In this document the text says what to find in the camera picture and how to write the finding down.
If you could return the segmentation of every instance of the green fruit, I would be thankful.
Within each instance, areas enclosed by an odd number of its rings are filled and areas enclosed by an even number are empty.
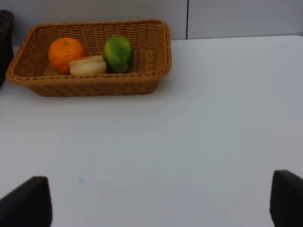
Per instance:
[[[111,72],[128,72],[134,61],[133,44],[122,35],[114,35],[106,41],[103,57]]]

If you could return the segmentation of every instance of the wicker basket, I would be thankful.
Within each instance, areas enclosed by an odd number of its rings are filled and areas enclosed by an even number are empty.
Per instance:
[[[79,39],[91,56],[102,54],[114,34],[127,36],[134,45],[129,73],[76,77],[55,71],[48,61],[49,46],[59,37]],[[6,77],[42,96],[143,95],[152,92],[170,69],[170,31],[161,20],[50,23],[27,34]]]
[[[5,73],[13,59],[12,32],[14,15],[6,10],[0,10],[0,87],[5,79]]]

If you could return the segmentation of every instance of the black object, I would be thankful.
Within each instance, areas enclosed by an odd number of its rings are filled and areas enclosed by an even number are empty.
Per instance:
[[[49,227],[52,216],[46,177],[33,177],[0,200],[0,227]]]
[[[303,227],[303,179],[287,171],[274,172],[270,214],[276,227]]]
[[[2,86],[9,63],[14,57],[12,32],[14,15],[6,10],[0,10],[0,87]]]

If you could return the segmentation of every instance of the orange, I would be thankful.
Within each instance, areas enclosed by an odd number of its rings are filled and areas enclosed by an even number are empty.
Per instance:
[[[48,51],[51,65],[62,73],[70,72],[70,62],[85,57],[85,49],[79,40],[70,37],[54,41]]]

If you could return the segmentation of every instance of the table surface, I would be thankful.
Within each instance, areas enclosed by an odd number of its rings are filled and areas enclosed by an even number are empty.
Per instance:
[[[172,41],[146,96],[0,90],[0,196],[49,178],[53,227],[271,227],[272,174],[303,176],[303,38]]]

